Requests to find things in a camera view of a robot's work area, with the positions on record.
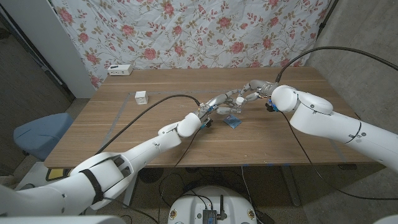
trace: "chair seat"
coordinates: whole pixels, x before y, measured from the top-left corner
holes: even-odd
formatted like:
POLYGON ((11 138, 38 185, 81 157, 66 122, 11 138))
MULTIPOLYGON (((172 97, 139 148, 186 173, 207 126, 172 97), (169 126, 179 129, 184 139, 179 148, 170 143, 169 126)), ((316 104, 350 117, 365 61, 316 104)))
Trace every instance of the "chair seat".
POLYGON ((14 142, 25 152, 44 161, 72 122, 68 113, 36 119, 14 130, 14 142))

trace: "wooden table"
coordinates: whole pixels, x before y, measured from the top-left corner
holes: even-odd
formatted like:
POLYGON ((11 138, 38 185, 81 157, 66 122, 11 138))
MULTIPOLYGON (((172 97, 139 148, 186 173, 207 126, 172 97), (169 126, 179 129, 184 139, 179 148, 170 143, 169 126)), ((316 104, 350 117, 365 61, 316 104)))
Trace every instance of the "wooden table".
MULTIPOLYGON (((242 88, 253 79, 273 82, 280 68, 213 68, 189 70, 137 70, 126 77, 108 77, 45 160, 49 168, 72 168, 91 157, 101 145, 148 106, 173 94, 188 94, 201 102, 228 90, 242 88), (137 105, 135 91, 149 92, 148 105, 137 105)), ((336 112, 356 118, 354 111, 326 80, 310 67, 288 68, 280 84, 290 85, 330 101, 336 112)), ((236 114, 242 123, 232 129, 211 114, 213 125, 201 130, 179 167, 304 165, 307 158, 280 113, 266 111, 266 100, 245 105, 236 114)), ((188 98, 172 98, 137 120, 106 151, 124 152, 153 138, 163 126, 180 121, 198 107, 188 98)), ((362 163, 372 160, 328 139, 296 131, 315 164, 362 163)), ((191 138, 183 140, 148 167, 174 166, 191 138)))

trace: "white robotic arm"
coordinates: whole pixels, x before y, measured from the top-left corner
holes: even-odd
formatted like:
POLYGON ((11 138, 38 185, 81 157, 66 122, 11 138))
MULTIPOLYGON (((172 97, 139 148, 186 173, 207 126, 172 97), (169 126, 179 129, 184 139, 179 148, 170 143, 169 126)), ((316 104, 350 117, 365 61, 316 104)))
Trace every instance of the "white robotic arm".
POLYGON ((294 111, 290 124, 295 129, 342 142, 398 172, 398 135, 334 112, 329 101, 291 86, 252 80, 240 91, 239 97, 247 90, 256 92, 240 100, 242 106, 249 101, 270 97, 271 104, 279 111, 294 111))
POLYGON ((102 208, 116 198, 134 175, 151 160, 191 136, 207 116, 190 113, 180 122, 168 125, 159 135, 124 152, 103 152, 79 164, 70 177, 33 189, 13 191, 0 185, 0 215, 43 216, 78 215, 84 209, 102 208))

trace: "electrical outlet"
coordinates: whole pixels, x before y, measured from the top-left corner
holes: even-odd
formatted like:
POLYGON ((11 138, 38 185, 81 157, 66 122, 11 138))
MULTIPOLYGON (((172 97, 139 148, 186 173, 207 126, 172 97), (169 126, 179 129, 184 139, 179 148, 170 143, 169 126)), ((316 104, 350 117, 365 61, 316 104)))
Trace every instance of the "electrical outlet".
POLYGON ((110 75, 130 75, 132 72, 132 65, 111 65, 108 68, 110 75))

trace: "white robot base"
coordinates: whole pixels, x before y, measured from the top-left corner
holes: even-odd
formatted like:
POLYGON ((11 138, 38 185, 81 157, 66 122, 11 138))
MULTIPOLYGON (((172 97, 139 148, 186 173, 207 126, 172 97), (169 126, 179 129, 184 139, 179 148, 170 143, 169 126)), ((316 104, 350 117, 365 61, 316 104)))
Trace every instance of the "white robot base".
POLYGON ((226 187, 210 185, 188 191, 173 203, 168 224, 184 223, 256 224, 257 220, 252 205, 242 195, 226 187))

